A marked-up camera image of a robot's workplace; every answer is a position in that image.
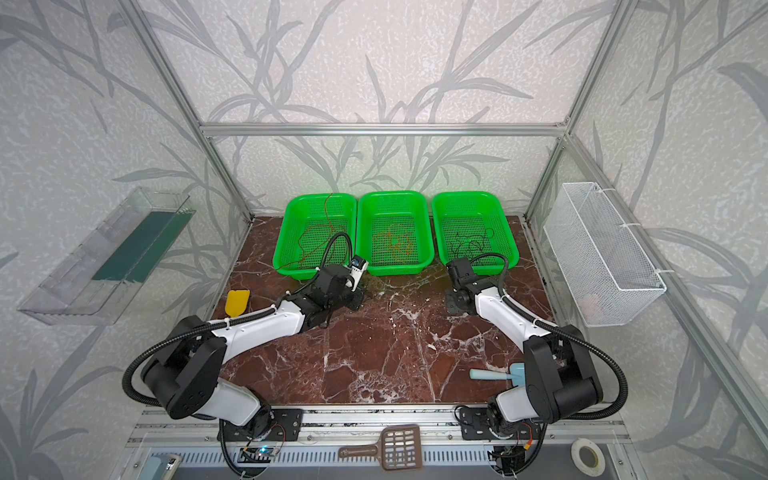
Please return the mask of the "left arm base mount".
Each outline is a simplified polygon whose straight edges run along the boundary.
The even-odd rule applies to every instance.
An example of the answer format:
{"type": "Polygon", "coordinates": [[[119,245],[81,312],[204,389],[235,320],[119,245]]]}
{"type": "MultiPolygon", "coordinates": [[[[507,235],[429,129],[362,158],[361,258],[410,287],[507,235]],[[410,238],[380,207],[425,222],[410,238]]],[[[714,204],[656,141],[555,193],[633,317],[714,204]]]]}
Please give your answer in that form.
{"type": "Polygon", "coordinates": [[[275,408],[259,413],[245,426],[224,422],[217,434],[225,443],[253,441],[295,442],[298,440],[305,411],[300,408],[275,408]]]}

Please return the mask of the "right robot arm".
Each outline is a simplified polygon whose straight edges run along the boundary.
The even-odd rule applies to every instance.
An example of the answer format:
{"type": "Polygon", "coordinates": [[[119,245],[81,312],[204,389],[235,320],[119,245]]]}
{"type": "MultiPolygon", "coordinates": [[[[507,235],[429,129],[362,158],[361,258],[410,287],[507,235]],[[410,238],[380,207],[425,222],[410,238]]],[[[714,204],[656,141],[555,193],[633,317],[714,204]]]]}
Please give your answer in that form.
{"type": "Polygon", "coordinates": [[[573,325],[559,327],[533,314],[506,293],[506,257],[480,254],[447,263],[452,290],[449,303],[494,325],[523,353],[524,381],[488,400],[489,424],[496,430],[527,420],[553,424],[562,419],[599,420],[618,413],[629,397],[629,384],[620,365],[586,341],[573,325]],[[594,366],[597,358],[613,372],[618,394],[608,406],[594,366]]]}

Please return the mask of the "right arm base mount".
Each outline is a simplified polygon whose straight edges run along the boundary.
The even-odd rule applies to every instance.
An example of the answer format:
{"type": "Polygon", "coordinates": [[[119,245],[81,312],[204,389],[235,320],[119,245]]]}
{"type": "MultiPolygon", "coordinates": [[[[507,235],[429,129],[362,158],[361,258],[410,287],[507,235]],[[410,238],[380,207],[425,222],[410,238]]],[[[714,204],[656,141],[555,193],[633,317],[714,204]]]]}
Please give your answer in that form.
{"type": "Polygon", "coordinates": [[[453,409],[461,438],[465,441],[514,441],[533,443],[539,439],[540,428],[536,422],[521,421],[504,426],[493,426],[486,407],[457,405],[453,409]]]}

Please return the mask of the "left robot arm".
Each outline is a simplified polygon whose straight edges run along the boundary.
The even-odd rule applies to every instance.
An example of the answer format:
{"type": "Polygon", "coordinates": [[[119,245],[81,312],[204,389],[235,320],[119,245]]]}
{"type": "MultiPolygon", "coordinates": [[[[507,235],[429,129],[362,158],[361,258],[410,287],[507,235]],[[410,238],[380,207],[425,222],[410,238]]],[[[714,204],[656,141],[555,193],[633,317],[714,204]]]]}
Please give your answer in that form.
{"type": "Polygon", "coordinates": [[[189,316],[166,339],[135,358],[122,378],[132,400],[163,408],[169,417],[212,417],[245,426],[269,411],[250,389],[220,377],[235,357],[273,340],[326,326],[341,308],[356,310],[368,263],[345,232],[328,241],[310,281],[268,308],[216,321],[189,316]]]}

